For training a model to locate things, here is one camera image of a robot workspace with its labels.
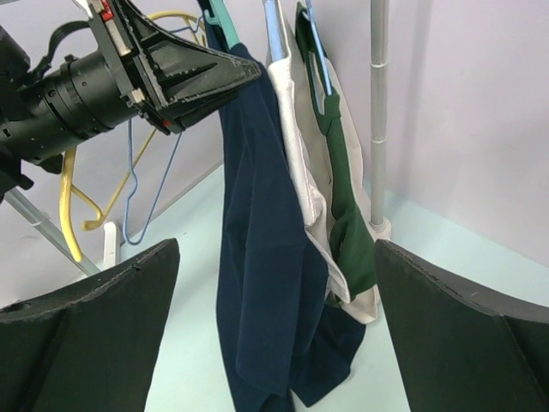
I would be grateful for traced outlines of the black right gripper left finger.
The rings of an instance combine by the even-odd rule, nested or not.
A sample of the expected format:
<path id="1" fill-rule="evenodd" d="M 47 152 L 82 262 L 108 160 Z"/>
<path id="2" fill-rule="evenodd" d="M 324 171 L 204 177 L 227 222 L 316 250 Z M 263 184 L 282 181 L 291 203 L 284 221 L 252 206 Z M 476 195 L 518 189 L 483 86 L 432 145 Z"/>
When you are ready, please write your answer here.
<path id="1" fill-rule="evenodd" d="M 3 411 L 143 411 L 180 253 L 165 239 L 1 311 Z"/>

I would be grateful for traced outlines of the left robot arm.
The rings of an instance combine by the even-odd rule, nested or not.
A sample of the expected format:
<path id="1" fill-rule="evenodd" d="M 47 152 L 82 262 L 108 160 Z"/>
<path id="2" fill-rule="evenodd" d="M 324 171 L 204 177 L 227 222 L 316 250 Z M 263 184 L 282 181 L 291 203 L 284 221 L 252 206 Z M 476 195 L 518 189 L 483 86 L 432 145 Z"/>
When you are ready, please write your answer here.
<path id="1" fill-rule="evenodd" d="M 130 1 L 83 1 L 84 21 L 50 38 L 36 65 L 1 35 L 1 190 L 27 190 L 33 163 L 60 173 L 63 153 L 134 117 L 179 133 L 232 100 L 261 71 L 248 58 L 166 31 Z"/>

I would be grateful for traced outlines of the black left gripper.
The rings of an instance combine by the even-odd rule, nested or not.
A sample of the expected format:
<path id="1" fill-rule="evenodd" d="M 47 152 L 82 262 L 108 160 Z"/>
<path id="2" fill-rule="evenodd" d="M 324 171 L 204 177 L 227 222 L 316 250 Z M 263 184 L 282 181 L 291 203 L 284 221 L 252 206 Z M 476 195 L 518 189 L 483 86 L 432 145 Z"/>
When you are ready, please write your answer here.
<path id="1" fill-rule="evenodd" d="M 260 76 L 257 63 L 181 39 L 130 1 L 92 1 L 25 81 L 26 148 L 70 148 L 140 116 L 164 134 L 199 123 Z"/>

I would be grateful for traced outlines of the navy blue t-shirt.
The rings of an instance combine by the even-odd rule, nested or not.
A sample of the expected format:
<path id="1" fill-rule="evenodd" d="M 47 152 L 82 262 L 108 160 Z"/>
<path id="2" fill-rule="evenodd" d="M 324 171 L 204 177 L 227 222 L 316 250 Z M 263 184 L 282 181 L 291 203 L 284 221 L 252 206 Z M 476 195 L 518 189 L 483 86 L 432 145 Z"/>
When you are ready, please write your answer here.
<path id="1" fill-rule="evenodd" d="M 237 411 L 312 406 L 342 383 L 365 327 L 325 301 L 266 71 L 220 109 L 225 193 L 216 321 Z"/>

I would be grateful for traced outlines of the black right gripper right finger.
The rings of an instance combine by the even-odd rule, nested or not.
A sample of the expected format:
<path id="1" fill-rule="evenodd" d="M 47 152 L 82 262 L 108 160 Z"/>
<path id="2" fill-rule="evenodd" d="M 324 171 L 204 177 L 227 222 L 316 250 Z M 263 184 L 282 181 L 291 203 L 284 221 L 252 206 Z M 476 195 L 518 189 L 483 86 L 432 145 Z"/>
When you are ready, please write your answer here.
<path id="1" fill-rule="evenodd" d="M 412 411 L 548 410 L 548 309 L 375 245 L 377 284 Z"/>

